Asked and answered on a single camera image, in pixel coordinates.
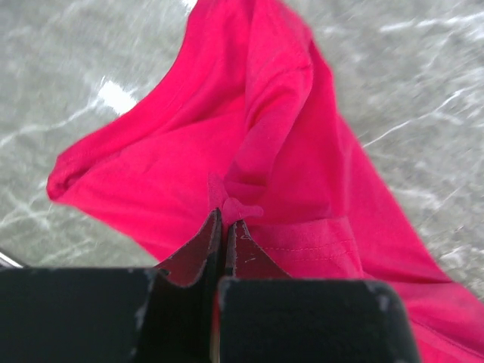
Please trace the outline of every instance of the stitching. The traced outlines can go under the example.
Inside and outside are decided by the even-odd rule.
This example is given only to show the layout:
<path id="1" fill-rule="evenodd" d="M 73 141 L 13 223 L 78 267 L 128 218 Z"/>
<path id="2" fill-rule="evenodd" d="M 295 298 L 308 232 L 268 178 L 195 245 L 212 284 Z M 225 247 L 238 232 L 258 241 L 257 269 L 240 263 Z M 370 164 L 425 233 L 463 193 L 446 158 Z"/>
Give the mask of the stitching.
<path id="1" fill-rule="evenodd" d="M 327 246 L 331 246 L 333 244 L 341 244 L 344 242 L 352 242 L 353 240 L 337 240 L 328 244 L 325 244 L 324 246 L 321 247 L 306 247 L 306 248 L 296 248 L 295 250 L 292 250 L 290 248 L 280 248 L 280 247 L 264 247 L 264 250 L 276 250 L 276 251 L 287 251 L 287 252 L 297 252 L 297 251 L 309 251 L 309 250 L 320 250 L 323 249 Z"/>
<path id="2" fill-rule="evenodd" d="M 353 251 L 351 251 L 351 250 L 345 251 L 343 253 L 338 253 L 337 255 L 332 255 L 332 256 L 324 257 L 322 259 L 294 259 L 293 261 L 294 262 L 303 262 L 303 261 L 306 261 L 306 262 L 309 262 L 309 261 L 327 261 L 327 260 L 333 259 L 335 257 L 341 257 L 341 256 L 344 256 L 344 255 L 347 255 L 350 252 L 353 252 Z"/>

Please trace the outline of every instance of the marble floor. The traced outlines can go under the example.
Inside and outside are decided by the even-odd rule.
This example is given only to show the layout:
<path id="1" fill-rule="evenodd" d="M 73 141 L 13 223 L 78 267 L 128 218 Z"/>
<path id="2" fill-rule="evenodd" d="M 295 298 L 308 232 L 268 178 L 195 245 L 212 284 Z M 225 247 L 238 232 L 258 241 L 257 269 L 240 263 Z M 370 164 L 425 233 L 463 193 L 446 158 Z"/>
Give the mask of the marble floor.
<path id="1" fill-rule="evenodd" d="M 0 248 L 30 265 L 153 265 L 53 206 L 55 157 L 172 65 L 195 0 L 0 0 Z M 439 264 L 484 299 L 484 2 L 291 0 L 340 109 Z"/>

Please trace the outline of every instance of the gray marble surface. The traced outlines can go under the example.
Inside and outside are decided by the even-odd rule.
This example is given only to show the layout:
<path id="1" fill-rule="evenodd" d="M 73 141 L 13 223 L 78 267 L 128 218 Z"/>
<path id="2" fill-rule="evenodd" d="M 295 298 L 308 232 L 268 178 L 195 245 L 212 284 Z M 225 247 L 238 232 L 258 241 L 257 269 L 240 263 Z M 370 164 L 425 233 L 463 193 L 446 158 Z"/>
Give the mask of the gray marble surface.
<path id="1" fill-rule="evenodd" d="M 152 265 L 53 206 L 55 157 L 171 67 L 193 0 L 0 0 L 0 248 L 31 265 Z M 292 0 L 340 109 L 439 264 L 484 299 L 484 2 Z"/>

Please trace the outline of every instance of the pink fabric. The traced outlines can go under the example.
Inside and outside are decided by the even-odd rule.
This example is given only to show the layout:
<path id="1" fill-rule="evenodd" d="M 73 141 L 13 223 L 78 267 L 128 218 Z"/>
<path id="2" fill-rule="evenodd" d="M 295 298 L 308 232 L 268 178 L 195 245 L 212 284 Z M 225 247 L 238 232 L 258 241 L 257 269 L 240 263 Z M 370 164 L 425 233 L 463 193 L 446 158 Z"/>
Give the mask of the pink fabric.
<path id="1" fill-rule="evenodd" d="M 66 150 L 48 195 L 160 260 L 219 207 L 298 278 L 376 278 L 424 361 L 484 361 L 484 305 L 430 257 L 337 112 L 308 27 L 276 0 L 199 0 L 133 110 Z"/>

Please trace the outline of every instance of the black plastic part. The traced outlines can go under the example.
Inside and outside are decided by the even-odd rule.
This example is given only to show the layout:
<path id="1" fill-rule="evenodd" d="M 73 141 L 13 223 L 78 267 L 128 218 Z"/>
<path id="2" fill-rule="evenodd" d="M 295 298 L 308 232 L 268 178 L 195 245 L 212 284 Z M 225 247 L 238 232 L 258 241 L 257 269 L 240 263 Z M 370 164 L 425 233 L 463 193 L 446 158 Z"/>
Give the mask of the black plastic part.
<path id="1" fill-rule="evenodd" d="M 219 285 L 220 362 L 419 362 L 405 310 L 376 281 Z"/>

